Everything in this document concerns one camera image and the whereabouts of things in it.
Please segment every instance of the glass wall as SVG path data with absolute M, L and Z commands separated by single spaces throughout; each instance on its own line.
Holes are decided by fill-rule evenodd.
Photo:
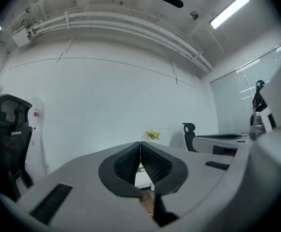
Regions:
M 281 46 L 230 74 L 211 82 L 219 133 L 248 132 L 255 84 L 270 82 L 281 66 Z

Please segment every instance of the yellow flowers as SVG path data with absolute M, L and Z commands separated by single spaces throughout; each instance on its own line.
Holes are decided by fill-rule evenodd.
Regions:
M 154 130 L 150 130 L 150 131 L 145 131 L 145 135 L 147 135 L 148 137 L 150 137 L 151 139 L 155 140 L 159 140 L 159 136 L 161 135 L 160 132 L 158 131 L 154 131 Z

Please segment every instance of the black mesh headrest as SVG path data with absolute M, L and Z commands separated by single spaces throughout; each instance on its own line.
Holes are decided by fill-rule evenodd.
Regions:
M 0 127 L 26 127 L 28 123 L 28 111 L 32 105 L 13 95 L 4 94 L 0 96 Z
M 183 123 L 183 125 L 184 125 L 183 130 L 185 133 L 192 133 L 195 130 L 195 125 L 192 123 Z

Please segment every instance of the ceiling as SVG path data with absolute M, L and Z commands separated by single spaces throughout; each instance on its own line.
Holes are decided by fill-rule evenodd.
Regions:
M 215 14 L 234 0 L 182 0 L 179 9 L 161 0 L 11 0 L 0 13 L 3 31 L 0 38 L 8 51 L 16 44 L 11 40 L 11 28 L 22 19 L 30 24 L 68 11 L 115 12 L 149 21 L 180 37 L 214 66 L 243 45 L 259 37 L 277 23 L 274 11 L 266 0 L 250 0 L 243 8 L 219 28 L 209 24 Z M 199 14 L 198 20 L 189 17 L 191 11 Z

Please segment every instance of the black office chair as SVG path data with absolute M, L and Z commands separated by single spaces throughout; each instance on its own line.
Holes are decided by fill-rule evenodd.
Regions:
M 195 138 L 195 125 L 192 123 L 183 123 L 184 127 L 184 139 L 185 139 L 185 144 L 187 145 L 187 149 L 188 151 L 193 151 L 193 152 L 197 152 L 194 148 L 193 148 L 193 139 Z
M 33 182 L 25 170 L 32 135 L 28 111 L 32 105 L 12 95 L 0 96 L 0 193 L 16 201 L 20 197 L 16 180 L 26 188 Z

